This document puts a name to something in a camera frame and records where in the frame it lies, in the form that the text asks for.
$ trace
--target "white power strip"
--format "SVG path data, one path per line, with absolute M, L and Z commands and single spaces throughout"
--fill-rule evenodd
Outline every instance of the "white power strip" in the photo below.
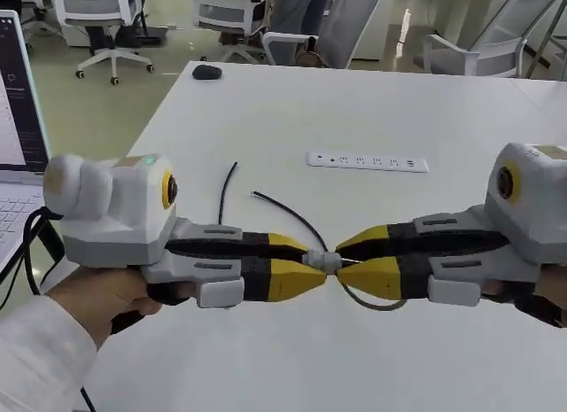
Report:
M 427 173 L 425 159 L 396 158 L 384 155 L 354 155 L 348 153 L 308 152 L 311 167 L 361 168 L 364 170 L 408 171 Z

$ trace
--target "white tabletop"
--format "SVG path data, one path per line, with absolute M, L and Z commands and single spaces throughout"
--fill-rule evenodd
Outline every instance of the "white tabletop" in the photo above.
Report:
M 551 122 L 567 134 L 567 82 L 511 81 Z
M 333 246 L 362 229 L 484 199 L 510 141 L 564 136 L 509 80 L 189 64 L 132 153 L 163 152 L 179 214 L 214 222 L 234 160 L 226 224 L 317 247 L 260 190 Z M 311 150 L 425 158 L 429 174 L 315 168 Z M 113 337 L 86 387 L 104 411 L 525 411 L 567 406 L 567 337 L 513 307 L 410 302 L 371 312 L 335 281 L 280 303 L 166 307 Z

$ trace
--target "laptop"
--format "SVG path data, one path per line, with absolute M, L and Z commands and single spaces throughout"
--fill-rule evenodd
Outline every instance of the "laptop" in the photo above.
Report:
M 20 256 L 26 218 L 43 206 L 44 133 L 18 14 L 0 10 L 0 282 Z

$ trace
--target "computer mouse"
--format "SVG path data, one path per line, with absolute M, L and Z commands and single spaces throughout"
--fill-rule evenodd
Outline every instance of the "computer mouse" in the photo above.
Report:
M 197 65 L 193 70 L 193 78 L 196 80 L 218 80 L 221 75 L 222 70 L 216 66 Z

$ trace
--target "bag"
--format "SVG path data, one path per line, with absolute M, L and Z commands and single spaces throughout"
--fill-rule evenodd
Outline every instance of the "bag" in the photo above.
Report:
M 309 37 L 295 55 L 295 66 L 307 68 L 328 68 L 323 58 L 317 53 L 317 39 Z

